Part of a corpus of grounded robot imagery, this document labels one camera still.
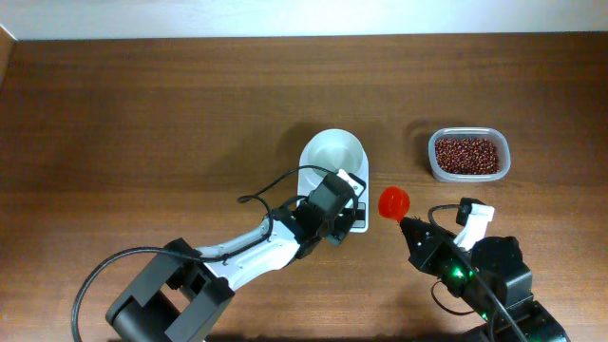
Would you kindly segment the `white digital kitchen scale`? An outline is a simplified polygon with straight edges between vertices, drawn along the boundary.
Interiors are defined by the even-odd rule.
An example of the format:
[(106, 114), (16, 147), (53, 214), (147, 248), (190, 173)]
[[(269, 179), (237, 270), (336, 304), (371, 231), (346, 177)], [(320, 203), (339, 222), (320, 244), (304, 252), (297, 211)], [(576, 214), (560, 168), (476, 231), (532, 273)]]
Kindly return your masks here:
[(356, 175), (359, 179), (361, 179), (362, 181), (364, 181), (367, 184), (366, 190), (361, 194), (361, 196), (359, 197), (359, 200), (358, 200), (358, 208), (361, 210), (364, 210), (365, 213), (363, 214), (363, 218), (358, 219), (355, 222), (355, 224), (353, 225), (353, 227), (351, 228), (352, 233), (365, 233), (369, 228), (369, 222), (370, 222), (370, 219), (369, 219), (370, 169), (369, 169), (368, 156), (367, 156), (365, 150), (364, 150), (364, 158), (365, 158), (364, 165), (362, 166), (362, 168), (357, 173), (353, 173), (353, 174)]

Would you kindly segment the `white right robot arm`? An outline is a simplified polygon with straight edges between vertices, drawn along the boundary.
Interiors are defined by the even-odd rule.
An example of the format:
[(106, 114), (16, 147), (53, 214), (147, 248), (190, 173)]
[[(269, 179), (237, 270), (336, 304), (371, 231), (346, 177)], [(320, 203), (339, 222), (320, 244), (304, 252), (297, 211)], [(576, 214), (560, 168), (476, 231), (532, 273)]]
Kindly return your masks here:
[(514, 237), (484, 237), (465, 252), (447, 230), (418, 218), (400, 228), (409, 262), (437, 277), (485, 323), (468, 341), (567, 341), (564, 327), (534, 298), (533, 275)]

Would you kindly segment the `red plastic scoop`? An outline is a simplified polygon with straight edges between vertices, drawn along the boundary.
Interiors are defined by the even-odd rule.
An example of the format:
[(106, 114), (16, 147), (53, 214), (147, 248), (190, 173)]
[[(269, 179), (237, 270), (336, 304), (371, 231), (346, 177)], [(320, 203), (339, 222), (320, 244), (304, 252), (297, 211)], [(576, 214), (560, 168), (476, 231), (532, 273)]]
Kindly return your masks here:
[(410, 198), (408, 193), (399, 187), (387, 187), (378, 201), (379, 215), (385, 219), (400, 222), (408, 213)]

